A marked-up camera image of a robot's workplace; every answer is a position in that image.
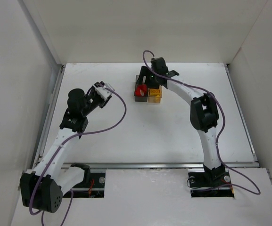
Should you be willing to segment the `yellow lego brick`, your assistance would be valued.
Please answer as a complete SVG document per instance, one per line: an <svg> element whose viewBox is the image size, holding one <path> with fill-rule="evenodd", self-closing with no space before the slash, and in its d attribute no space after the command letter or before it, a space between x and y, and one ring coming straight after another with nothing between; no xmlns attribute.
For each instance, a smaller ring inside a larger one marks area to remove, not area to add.
<svg viewBox="0 0 272 226"><path fill-rule="evenodd" d="M162 94L162 90L160 89L150 89L149 95L150 96L160 96Z"/></svg>

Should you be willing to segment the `red yellow lego stack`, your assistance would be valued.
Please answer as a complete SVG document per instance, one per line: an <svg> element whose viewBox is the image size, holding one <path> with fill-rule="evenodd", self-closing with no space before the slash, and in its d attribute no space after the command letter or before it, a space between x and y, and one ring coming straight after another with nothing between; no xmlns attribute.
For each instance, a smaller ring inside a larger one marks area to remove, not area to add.
<svg viewBox="0 0 272 226"><path fill-rule="evenodd" d="M146 84L138 84L135 88L134 95L136 97L144 97L148 94L148 88Z"/></svg>

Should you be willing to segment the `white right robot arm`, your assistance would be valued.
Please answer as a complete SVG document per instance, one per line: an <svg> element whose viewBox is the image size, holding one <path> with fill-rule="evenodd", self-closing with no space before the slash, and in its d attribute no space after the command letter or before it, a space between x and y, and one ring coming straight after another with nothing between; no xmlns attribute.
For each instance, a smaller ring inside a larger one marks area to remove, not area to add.
<svg viewBox="0 0 272 226"><path fill-rule="evenodd" d="M221 132L216 131L219 113L223 110L214 94L176 79L179 73L170 71L162 57L152 58L150 62L151 65L141 67L136 86L144 85L148 91L164 87L190 106L190 123L198 132L204 156L204 170L189 173L190 187L210 189L223 185L228 173L219 154L218 140Z"/></svg>

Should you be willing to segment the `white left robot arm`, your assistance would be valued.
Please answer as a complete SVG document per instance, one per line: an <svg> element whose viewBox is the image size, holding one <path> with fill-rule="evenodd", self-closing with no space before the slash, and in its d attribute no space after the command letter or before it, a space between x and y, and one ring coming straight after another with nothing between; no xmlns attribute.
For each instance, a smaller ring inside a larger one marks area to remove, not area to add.
<svg viewBox="0 0 272 226"><path fill-rule="evenodd" d="M96 82L87 92L73 89L68 93L67 109L54 143L40 163L20 178L25 207L54 213L70 189L89 180L91 171L86 164L74 163L64 174L60 173L61 168L86 129L88 114L97 107L103 108L113 91L108 83Z"/></svg>

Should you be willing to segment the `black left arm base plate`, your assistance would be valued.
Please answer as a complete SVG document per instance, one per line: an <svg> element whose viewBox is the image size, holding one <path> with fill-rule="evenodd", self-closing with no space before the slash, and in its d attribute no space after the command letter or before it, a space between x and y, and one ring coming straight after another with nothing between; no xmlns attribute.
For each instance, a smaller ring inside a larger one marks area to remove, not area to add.
<svg viewBox="0 0 272 226"><path fill-rule="evenodd" d="M106 172L101 170L83 170L69 168L58 179L63 198L104 198Z"/></svg>

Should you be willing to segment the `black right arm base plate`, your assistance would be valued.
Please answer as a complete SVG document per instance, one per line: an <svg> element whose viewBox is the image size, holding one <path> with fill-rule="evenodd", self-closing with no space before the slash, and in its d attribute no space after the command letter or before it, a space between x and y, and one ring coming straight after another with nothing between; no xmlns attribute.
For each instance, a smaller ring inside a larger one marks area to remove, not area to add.
<svg viewBox="0 0 272 226"><path fill-rule="evenodd" d="M205 172L189 172L187 186L192 198L234 198L229 172L225 172L215 180L208 180Z"/></svg>

